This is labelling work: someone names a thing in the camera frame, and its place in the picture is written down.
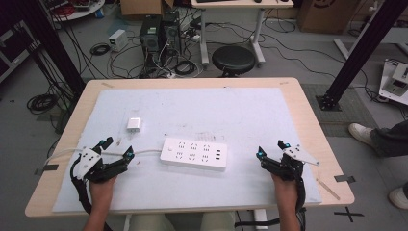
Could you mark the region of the black round stool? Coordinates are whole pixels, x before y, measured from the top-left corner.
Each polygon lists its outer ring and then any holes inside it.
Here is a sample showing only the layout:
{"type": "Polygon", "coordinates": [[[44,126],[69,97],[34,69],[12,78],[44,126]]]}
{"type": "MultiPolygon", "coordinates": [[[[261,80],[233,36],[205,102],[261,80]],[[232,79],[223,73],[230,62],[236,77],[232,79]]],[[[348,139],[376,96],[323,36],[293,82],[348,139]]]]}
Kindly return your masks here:
{"type": "Polygon", "coordinates": [[[236,77],[255,66],[255,57],[244,47],[230,45],[218,48],[212,56],[213,65],[222,71],[222,77],[236,77]]]}

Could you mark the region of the white power strip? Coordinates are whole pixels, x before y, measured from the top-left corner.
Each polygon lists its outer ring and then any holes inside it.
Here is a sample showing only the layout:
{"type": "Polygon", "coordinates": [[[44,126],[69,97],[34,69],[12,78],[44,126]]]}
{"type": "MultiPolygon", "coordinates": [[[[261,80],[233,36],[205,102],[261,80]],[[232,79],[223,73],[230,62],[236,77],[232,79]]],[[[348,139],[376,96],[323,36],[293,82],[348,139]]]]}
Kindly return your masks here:
{"type": "Polygon", "coordinates": [[[223,143],[166,138],[160,160],[167,165],[224,171],[227,154],[223,143]]]}

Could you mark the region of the wooden table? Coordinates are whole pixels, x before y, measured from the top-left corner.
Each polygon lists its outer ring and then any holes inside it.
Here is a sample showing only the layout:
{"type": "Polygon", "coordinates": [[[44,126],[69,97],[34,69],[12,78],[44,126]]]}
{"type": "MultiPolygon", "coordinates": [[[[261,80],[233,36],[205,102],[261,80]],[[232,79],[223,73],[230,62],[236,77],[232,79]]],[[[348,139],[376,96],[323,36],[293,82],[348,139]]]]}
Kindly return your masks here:
{"type": "Polygon", "coordinates": [[[91,80],[79,98],[56,146],[57,151],[65,151],[64,157],[51,161],[59,165],[54,171],[44,172],[25,208],[28,218],[55,218],[52,211],[61,188],[64,172],[72,155],[70,148],[78,143],[81,133],[101,90],[106,89],[199,89],[199,88],[279,88],[290,110],[293,125],[300,142],[320,161],[311,171],[316,178],[328,185],[340,198],[337,200],[317,181],[323,206],[346,206],[354,202],[354,194],[346,182],[337,182],[336,175],[343,173],[327,138],[324,136],[315,113],[302,87],[294,77],[272,78],[194,78],[194,79],[111,79],[91,80]]]}

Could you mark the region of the pale blue table mat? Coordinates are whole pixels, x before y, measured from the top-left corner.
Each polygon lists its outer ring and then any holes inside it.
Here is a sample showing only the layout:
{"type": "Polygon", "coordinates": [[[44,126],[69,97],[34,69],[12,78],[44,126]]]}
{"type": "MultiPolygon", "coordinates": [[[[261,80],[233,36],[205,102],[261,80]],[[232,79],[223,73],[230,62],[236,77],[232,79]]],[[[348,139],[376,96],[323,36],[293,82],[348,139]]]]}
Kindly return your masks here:
{"type": "Polygon", "coordinates": [[[112,137],[107,163],[130,146],[137,155],[115,182],[115,212],[165,213],[240,210],[275,205],[269,173],[256,157],[261,146],[272,159],[278,141],[300,143],[278,88],[102,90],[73,147],[93,147],[112,137]],[[139,132],[127,130],[139,117],[139,132]],[[224,171],[177,167],[160,160],[166,138],[227,145],[224,171]]]}

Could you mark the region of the white power supply box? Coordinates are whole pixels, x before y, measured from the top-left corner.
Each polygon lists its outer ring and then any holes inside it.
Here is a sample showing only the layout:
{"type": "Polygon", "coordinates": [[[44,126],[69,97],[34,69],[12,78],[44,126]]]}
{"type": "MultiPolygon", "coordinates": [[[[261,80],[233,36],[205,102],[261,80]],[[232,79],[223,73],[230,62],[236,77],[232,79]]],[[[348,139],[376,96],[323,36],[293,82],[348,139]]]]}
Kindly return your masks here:
{"type": "Polygon", "coordinates": [[[115,52],[119,52],[128,44],[128,38],[125,30],[119,29],[109,36],[111,48],[115,52]]]}

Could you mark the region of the white desk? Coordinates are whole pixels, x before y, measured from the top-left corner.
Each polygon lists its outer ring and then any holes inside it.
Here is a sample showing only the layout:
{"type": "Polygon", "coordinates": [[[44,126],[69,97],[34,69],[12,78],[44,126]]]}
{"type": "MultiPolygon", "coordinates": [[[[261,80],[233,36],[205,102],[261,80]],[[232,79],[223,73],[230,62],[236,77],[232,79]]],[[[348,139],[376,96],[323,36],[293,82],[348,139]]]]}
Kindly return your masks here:
{"type": "Polygon", "coordinates": [[[257,10],[256,26],[252,36],[249,37],[250,45],[255,53],[256,64],[266,62],[259,44],[262,22],[266,9],[289,9],[294,6],[293,0],[191,0],[191,5],[200,10],[200,55],[201,63],[206,66],[210,62],[206,40],[206,11],[209,9],[228,9],[228,10],[257,10]]]}

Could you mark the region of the person's left hand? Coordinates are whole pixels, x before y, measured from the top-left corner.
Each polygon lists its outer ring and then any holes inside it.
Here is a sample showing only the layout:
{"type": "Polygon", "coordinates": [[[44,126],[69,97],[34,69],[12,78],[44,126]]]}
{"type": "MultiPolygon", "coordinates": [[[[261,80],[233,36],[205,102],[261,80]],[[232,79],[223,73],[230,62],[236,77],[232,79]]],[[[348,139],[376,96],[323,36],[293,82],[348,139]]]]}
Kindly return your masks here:
{"type": "Polygon", "coordinates": [[[106,182],[94,183],[90,182],[90,194],[92,204],[110,204],[113,197],[113,190],[116,178],[111,178],[106,182]]]}

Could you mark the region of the large cardboard box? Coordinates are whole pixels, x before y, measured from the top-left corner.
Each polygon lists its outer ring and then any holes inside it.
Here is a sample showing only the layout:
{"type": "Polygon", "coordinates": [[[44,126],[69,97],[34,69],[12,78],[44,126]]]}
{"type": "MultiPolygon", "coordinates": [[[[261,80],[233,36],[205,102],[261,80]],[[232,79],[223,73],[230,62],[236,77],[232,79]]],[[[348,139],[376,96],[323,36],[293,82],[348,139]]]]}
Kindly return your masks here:
{"type": "Polygon", "coordinates": [[[297,15],[301,32],[342,34],[361,0],[303,0],[297,15]]]}

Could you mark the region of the black tape cross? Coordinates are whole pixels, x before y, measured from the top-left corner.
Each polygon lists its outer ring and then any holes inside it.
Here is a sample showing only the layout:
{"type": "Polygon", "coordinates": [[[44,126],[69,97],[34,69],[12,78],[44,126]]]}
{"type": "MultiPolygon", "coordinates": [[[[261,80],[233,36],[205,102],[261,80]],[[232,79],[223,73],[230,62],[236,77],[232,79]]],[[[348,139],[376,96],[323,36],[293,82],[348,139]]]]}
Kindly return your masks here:
{"type": "Polygon", "coordinates": [[[352,212],[348,206],[345,206],[342,211],[335,211],[334,215],[347,217],[350,222],[353,222],[354,218],[363,218],[365,216],[362,213],[352,212]]]}

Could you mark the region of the white device with metal plate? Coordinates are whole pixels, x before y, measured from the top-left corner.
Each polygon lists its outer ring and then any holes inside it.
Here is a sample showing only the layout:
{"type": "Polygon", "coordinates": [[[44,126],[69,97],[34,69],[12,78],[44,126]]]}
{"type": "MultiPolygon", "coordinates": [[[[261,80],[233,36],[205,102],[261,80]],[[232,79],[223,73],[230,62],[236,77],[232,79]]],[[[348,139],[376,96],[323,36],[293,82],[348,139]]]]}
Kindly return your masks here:
{"type": "Polygon", "coordinates": [[[379,95],[408,106],[408,64],[394,59],[384,62],[379,95]]]}

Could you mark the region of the white charger adapter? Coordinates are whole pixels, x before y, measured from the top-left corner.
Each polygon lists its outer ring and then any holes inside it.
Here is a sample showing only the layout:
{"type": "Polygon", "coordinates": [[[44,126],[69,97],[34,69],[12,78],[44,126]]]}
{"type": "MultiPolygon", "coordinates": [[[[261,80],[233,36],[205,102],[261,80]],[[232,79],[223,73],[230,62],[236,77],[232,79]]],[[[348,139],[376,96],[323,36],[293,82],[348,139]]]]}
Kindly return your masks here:
{"type": "Polygon", "coordinates": [[[131,117],[128,119],[127,130],[130,132],[139,132],[141,127],[141,119],[139,117],[131,117]]]}

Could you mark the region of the black computer tower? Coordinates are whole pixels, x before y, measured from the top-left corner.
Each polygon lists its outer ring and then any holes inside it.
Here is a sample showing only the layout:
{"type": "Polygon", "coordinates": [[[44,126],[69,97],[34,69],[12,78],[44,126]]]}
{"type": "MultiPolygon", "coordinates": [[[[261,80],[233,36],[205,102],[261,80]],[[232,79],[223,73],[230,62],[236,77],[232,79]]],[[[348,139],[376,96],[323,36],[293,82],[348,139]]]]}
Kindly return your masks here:
{"type": "Polygon", "coordinates": [[[141,25],[140,42],[148,67],[154,67],[160,62],[159,55],[163,48],[161,22],[160,15],[151,14],[145,17],[141,25]]]}
{"type": "Polygon", "coordinates": [[[169,56],[177,56],[181,52],[180,39],[180,19],[178,11],[165,12],[163,26],[168,44],[167,52],[169,56]]]}

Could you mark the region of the person's right hand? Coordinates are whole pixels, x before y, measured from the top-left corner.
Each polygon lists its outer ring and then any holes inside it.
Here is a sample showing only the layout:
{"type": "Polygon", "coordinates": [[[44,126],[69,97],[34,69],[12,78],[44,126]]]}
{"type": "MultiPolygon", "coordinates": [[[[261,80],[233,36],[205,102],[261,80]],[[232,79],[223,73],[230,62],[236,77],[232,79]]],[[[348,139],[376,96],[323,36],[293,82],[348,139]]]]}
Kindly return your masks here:
{"type": "Polygon", "coordinates": [[[295,181],[284,181],[281,177],[271,175],[275,187],[275,197],[279,205],[295,206],[297,191],[295,181]]]}

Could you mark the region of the black tape strip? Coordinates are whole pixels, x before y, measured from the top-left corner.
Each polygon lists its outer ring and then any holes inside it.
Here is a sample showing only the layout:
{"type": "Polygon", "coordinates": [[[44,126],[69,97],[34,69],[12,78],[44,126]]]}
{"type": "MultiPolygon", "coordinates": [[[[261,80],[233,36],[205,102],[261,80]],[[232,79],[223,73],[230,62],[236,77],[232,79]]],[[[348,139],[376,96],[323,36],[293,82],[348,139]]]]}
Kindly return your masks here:
{"type": "Polygon", "coordinates": [[[334,178],[337,182],[346,182],[348,184],[356,182],[353,176],[348,176],[348,175],[336,175],[334,176],[334,178]]]}
{"type": "Polygon", "coordinates": [[[45,165],[44,167],[37,168],[35,170],[35,175],[41,176],[45,171],[54,171],[59,168],[59,165],[45,165]]]}

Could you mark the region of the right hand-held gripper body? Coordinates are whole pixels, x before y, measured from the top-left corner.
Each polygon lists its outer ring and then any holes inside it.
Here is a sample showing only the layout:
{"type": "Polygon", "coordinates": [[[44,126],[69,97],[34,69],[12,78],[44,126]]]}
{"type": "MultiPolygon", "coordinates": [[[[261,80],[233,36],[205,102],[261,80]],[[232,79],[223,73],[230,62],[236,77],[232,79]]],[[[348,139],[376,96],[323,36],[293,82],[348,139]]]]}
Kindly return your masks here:
{"type": "Polygon", "coordinates": [[[268,156],[264,162],[261,162],[261,167],[284,181],[293,181],[302,177],[305,163],[319,165],[319,161],[298,144],[282,150],[279,161],[268,156]]]}

